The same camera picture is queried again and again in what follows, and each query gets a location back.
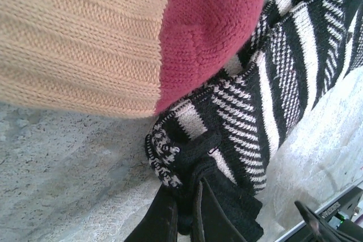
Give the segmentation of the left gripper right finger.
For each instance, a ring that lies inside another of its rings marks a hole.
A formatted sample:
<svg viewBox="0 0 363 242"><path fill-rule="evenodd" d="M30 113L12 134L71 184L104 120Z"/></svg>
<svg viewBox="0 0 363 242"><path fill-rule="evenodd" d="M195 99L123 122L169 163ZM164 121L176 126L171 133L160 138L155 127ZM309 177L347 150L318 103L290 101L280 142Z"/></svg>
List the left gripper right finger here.
<svg viewBox="0 0 363 242"><path fill-rule="evenodd" d="M246 242L228 220L205 179L199 181L193 200L192 240L197 242Z"/></svg>

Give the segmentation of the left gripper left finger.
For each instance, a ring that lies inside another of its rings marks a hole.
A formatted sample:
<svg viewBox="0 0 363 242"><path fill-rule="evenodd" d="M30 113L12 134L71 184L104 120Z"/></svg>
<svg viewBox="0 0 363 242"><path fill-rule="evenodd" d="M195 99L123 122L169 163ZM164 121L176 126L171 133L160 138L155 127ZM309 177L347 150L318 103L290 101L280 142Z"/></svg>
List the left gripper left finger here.
<svg viewBox="0 0 363 242"><path fill-rule="evenodd" d="M146 215L125 242L176 242L178 207L169 190L161 185Z"/></svg>

